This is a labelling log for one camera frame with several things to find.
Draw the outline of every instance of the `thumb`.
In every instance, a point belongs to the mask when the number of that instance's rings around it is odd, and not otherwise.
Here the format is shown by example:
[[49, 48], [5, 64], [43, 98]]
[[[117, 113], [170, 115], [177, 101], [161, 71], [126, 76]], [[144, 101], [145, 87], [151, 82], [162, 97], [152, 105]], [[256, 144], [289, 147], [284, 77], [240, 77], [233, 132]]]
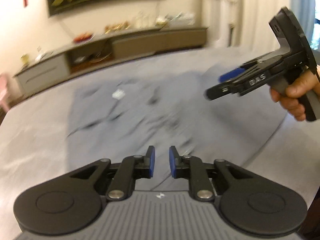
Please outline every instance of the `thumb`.
[[291, 98], [302, 97], [309, 90], [319, 84], [318, 78], [310, 70], [306, 70], [286, 89], [287, 96]]

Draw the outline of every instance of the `gray ribbed plate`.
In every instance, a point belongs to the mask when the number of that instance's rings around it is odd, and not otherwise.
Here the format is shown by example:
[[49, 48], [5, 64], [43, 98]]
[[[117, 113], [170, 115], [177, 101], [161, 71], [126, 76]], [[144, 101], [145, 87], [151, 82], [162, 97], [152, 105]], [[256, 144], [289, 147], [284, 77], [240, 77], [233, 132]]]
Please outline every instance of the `gray ribbed plate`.
[[[38, 236], [24, 232], [16, 240], [245, 240], [227, 225], [210, 203], [190, 198], [188, 192], [135, 191], [124, 201], [107, 205], [87, 228], [66, 236]], [[301, 239], [297, 234], [277, 238]]]

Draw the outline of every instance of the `metal pivot pin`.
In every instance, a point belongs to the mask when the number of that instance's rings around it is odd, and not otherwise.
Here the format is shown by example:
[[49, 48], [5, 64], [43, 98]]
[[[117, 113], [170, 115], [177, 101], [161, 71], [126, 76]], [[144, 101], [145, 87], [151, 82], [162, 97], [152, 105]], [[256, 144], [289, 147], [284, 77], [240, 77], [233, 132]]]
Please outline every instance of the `metal pivot pin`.
[[197, 196], [201, 199], [209, 199], [213, 196], [213, 193], [209, 190], [199, 190]]
[[108, 194], [108, 196], [112, 199], [119, 199], [122, 198], [124, 196], [124, 192], [121, 190], [111, 190]]

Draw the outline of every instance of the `white curtain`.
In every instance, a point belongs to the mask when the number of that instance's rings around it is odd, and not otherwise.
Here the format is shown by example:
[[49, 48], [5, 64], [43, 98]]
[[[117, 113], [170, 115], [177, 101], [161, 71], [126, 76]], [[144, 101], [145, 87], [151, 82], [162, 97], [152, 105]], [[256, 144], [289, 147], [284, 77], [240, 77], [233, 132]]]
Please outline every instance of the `white curtain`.
[[279, 47], [268, 22], [290, 0], [243, 0], [240, 45], [260, 54]]
[[209, 27], [209, 45], [228, 46], [230, 27], [233, 26], [234, 33], [240, 30], [239, 9], [239, 0], [202, 0], [202, 24]]
[[298, 19], [309, 43], [311, 43], [316, 13], [316, 0], [291, 0], [291, 9]]

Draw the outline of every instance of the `human hand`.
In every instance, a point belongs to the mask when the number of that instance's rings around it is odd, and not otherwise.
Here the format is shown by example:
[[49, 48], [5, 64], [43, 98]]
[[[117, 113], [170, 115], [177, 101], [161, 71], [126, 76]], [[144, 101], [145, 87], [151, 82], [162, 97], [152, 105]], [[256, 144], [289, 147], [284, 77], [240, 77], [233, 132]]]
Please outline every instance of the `human hand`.
[[313, 75], [310, 70], [307, 70], [297, 78], [292, 85], [287, 87], [285, 91], [287, 97], [283, 97], [274, 89], [270, 89], [270, 94], [275, 103], [280, 102], [281, 106], [286, 109], [289, 114], [301, 122], [306, 119], [306, 114], [304, 106], [299, 103], [297, 98], [303, 96], [311, 89], [320, 97], [320, 83], [318, 78], [316, 75]]

